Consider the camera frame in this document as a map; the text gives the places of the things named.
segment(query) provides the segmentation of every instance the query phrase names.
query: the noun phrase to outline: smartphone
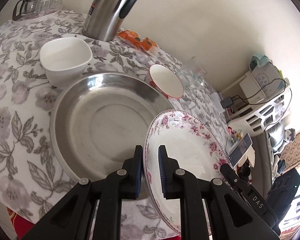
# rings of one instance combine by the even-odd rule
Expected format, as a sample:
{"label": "smartphone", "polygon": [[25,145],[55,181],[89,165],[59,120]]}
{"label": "smartphone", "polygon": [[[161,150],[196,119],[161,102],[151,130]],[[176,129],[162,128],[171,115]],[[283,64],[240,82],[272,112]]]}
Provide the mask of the smartphone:
{"label": "smartphone", "polygon": [[247,133],[237,144],[237,146],[234,148],[234,150],[230,153],[228,156],[228,159],[232,165],[232,167],[235,167],[238,162],[241,160],[243,155],[246,153],[246,151],[249,149],[249,147],[252,145],[252,141],[250,138],[250,135]]}

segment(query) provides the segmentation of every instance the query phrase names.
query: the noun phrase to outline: floral plate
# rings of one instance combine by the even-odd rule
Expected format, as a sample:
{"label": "floral plate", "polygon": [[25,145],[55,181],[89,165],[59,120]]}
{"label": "floral plate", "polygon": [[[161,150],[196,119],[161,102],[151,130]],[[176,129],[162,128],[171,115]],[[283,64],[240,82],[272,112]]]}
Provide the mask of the floral plate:
{"label": "floral plate", "polygon": [[162,220],[180,234],[180,201],[166,200],[162,194],[158,163],[160,145],[166,146],[168,156],[176,159],[180,168],[207,181],[223,179],[220,166],[227,163],[226,155],[209,129],[187,112],[168,110],[153,120],[143,148],[147,193]]}

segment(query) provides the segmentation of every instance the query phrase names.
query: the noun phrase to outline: metal bolt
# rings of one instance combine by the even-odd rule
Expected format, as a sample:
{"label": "metal bolt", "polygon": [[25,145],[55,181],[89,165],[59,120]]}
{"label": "metal bolt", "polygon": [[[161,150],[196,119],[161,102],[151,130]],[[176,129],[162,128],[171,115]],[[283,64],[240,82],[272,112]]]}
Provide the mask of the metal bolt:
{"label": "metal bolt", "polygon": [[212,182],[214,185],[217,185],[217,186],[220,186],[222,184],[222,180],[218,179],[218,178],[213,179]]}
{"label": "metal bolt", "polygon": [[183,169],[177,169],[176,170],[176,174],[177,175],[180,175],[180,176],[182,176],[182,175],[184,175],[186,172],[185,172],[185,170],[183,170]]}
{"label": "metal bolt", "polygon": [[125,169],[120,169],[120,170],[117,170],[117,174],[120,176],[123,176],[123,175],[127,174],[127,171]]}
{"label": "metal bolt", "polygon": [[89,182],[89,180],[88,180],[87,178],[81,178],[81,179],[79,180],[79,184],[80,184],[80,185],[87,185],[88,182]]}

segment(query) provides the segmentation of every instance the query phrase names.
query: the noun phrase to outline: black robotic device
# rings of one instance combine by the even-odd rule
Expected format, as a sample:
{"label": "black robotic device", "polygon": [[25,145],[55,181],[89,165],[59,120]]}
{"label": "black robotic device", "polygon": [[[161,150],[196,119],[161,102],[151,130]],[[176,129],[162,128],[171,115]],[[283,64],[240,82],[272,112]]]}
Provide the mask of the black robotic device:
{"label": "black robotic device", "polygon": [[[134,157],[103,180],[80,179],[22,240],[119,240],[122,200],[140,193],[142,150],[136,146]],[[279,239],[272,229],[275,212],[229,165],[220,171],[234,190],[221,179],[205,181],[180,169],[165,146],[159,147],[159,166],[164,197],[180,199],[182,240],[209,239],[202,199],[214,240]]]}

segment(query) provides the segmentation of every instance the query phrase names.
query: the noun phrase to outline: tablecloth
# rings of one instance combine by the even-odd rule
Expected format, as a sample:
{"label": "tablecloth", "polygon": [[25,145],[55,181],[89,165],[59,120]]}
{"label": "tablecloth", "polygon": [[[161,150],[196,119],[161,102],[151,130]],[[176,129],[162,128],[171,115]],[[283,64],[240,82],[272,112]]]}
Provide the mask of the tablecloth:
{"label": "tablecloth", "polygon": [[[74,182],[56,159],[50,143],[49,120],[62,88],[52,87],[39,62],[43,44],[55,38],[78,36],[92,49],[93,59],[83,75],[119,71],[144,80],[157,63],[171,70],[182,63],[160,49],[157,58],[130,48],[117,37],[111,42],[81,36],[86,14],[63,9],[43,21],[0,27],[0,201],[36,223]],[[223,147],[227,140],[224,116],[214,106],[205,84],[172,100],[176,109],[197,116]],[[121,239],[163,239],[176,234],[160,219],[148,199],[122,203]]]}

